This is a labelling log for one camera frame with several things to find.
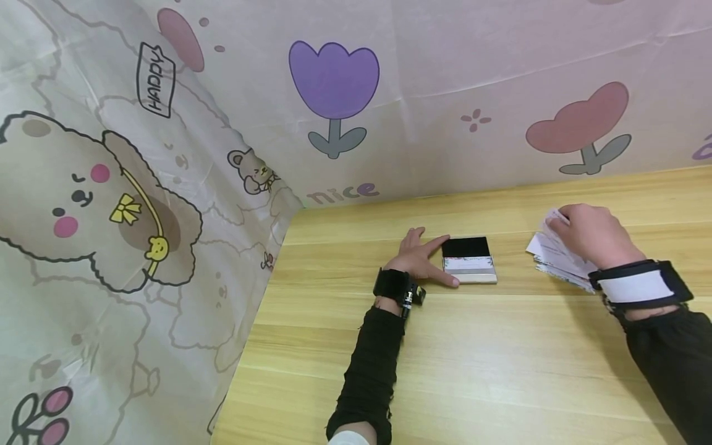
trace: person's right hand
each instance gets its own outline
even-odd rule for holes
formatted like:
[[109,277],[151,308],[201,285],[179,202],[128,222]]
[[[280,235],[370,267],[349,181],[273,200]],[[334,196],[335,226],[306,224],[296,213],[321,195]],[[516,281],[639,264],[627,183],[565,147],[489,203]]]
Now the person's right hand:
[[559,219],[547,224],[571,252],[591,261],[600,270],[646,259],[630,239],[618,218],[605,207],[570,204],[559,209],[570,225]]

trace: yellow bow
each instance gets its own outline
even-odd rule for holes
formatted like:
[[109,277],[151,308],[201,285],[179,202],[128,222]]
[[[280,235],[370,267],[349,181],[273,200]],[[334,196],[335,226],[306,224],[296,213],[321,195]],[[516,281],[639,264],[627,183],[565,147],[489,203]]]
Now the yellow bow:
[[141,204],[133,201],[131,195],[124,193],[119,199],[119,204],[116,209],[111,213],[109,221],[121,224],[126,221],[129,226],[134,224],[134,221],[138,220],[138,216],[134,214],[141,213]]

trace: pink dot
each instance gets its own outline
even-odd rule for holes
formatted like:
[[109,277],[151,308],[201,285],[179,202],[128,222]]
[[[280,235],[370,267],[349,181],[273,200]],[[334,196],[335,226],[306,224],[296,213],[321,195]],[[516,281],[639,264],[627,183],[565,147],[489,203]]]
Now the pink dot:
[[69,432],[69,423],[66,419],[56,419],[49,423],[42,431],[38,445],[58,445],[62,443]]
[[71,216],[62,216],[54,223],[54,236],[58,238],[69,238],[77,233],[79,222]]
[[59,413],[67,407],[71,400],[70,390],[67,388],[55,389],[45,399],[43,408],[49,414]]
[[173,45],[183,63],[196,73],[203,71],[203,50],[190,23],[179,12],[170,8],[158,11],[157,20],[161,34]]
[[104,164],[96,164],[94,167],[91,167],[91,179],[94,182],[106,182],[109,180],[109,176],[111,176],[109,167],[106,167]]

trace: black wrist strap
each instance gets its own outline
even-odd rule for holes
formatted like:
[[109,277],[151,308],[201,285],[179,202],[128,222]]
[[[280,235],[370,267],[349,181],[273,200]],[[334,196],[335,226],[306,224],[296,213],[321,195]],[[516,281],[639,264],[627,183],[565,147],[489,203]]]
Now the black wrist strap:
[[378,270],[376,283],[373,285],[373,295],[396,300],[403,306],[403,299],[409,289],[410,275],[407,272],[381,268]]
[[613,309],[653,309],[693,299],[670,261],[637,261],[592,272],[589,278]]

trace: cartoon print fabric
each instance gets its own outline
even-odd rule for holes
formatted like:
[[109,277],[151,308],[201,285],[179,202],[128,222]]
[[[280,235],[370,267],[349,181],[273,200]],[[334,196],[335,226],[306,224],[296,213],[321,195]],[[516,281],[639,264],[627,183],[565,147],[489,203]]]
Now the cartoon print fabric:
[[[709,1],[158,3],[142,2],[182,17],[171,42],[202,54],[184,62],[306,206],[712,159]],[[329,192],[359,184],[379,194]]]
[[175,14],[0,9],[0,444],[208,444],[300,203]]
[[0,443],[207,443],[299,201],[712,159],[710,2],[511,3],[3,3]]
[[[124,137],[94,140],[35,112],[0,130],[0,206],[16,209],[1,240],[38,260],[85,261],[115,292],[190,281],[200,213],[161,187]],[[32,205],[18,189],[36,191]]]

